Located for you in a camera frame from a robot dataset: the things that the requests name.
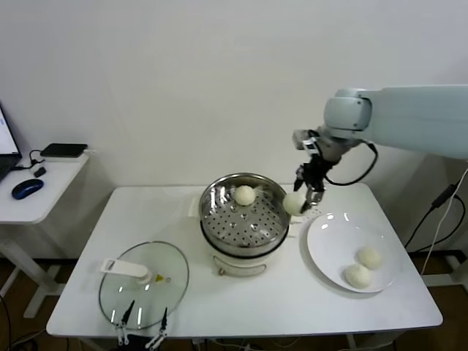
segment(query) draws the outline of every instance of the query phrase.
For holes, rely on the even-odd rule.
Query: glass lid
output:
[[[107,320],[120,323],[134,301],[127,329],[144,329],[158,324],[166,308],[169,315],[177,307],[189,283],[189,264],[181,250],[164,241],[152,241],[133,246],[118,261],[144,265],[149,272],[144,279],[104,275],[99,306]]]

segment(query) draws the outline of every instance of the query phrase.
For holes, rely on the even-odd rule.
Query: laptop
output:
[[[21,152],[0,106],[0,180],[21,160]]]

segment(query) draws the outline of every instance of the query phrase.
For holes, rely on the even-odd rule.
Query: white table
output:
[[[98,304],[98,269],[144,241],[175,244],[189,261],[190,282],[170,316],[173,338],[300,336],[401,331],[440,325],[442,315],[401,244],[402,272],[381,293],[348,292],[328,281],[306,251],[302,224],[294,224],[282,257],[259,276],[218,276],[207,253],[198,219],[187,216],[189,202],[204,187],[126,187],[110,198],[47,324],[54,336],[115,338]],[[399,240],[369,188],[329,186],[322,212],[347,211]],[[153,336],[158,327],[138,332]]]
[[[22,181],[34,178],[28,170],[12,171],[0,181],[0,224],[37,224],[50,213],[60,196],[65,192],[72,180],[84,166],[88,157],[82,155],[76,159],[64,159],[63,162],[44,162],[46,174],[40,177],[44,186],[38,192],[22,199],[12,197],[12,189]],[[23,159],[23,164],[29,164],[29,158]],[[54,244],[53,240],[37,228],[45,240]],[[0,252],[15,266],[7,282],[0,290],[0,295],[8,291],[19,270],[27,274],[38,285],[38,289],[24,312],[25,318],[33,318],[46,296],[60,295],[64,284],[54,280],[59,272],[59,266],[50,267],[48,272],[42,270],[16,243],[14,236],[0,237]]]

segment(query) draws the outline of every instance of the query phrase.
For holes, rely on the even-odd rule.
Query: white plate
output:
[[[348,290],[375,293],[388,287],[400,271],[394,245],[385,233],[364,218],[349,213],[329,213],[316,218],[307,234],[307,246],[317,267],[333,282]],[[371,271],[371,284],[356,289],[344,278],[344,269],[358,262],[356,254],[364,246],[374,247],[382,256],[382,267]]]

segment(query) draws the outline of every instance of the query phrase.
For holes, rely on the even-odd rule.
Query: laptop screen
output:
[[[0,155],[19,154],[5,117],[0,110]]]

